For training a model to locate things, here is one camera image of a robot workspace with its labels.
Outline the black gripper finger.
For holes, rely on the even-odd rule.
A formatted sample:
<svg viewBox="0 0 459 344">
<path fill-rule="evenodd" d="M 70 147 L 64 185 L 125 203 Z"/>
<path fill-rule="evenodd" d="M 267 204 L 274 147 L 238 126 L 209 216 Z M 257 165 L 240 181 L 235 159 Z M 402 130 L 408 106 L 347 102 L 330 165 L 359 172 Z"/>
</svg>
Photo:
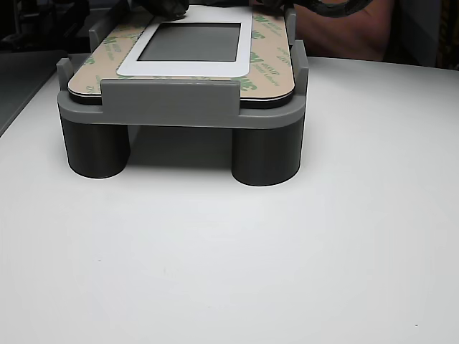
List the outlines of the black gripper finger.
<svg viewBox="0 0 459 344">
<path fill-rule="evenodd" d="M 152 15 L 160 14 L 160 4 L 156 0 L 134 0 L 133 3 L 136 6 L 143 7 Z"/>
</svg>

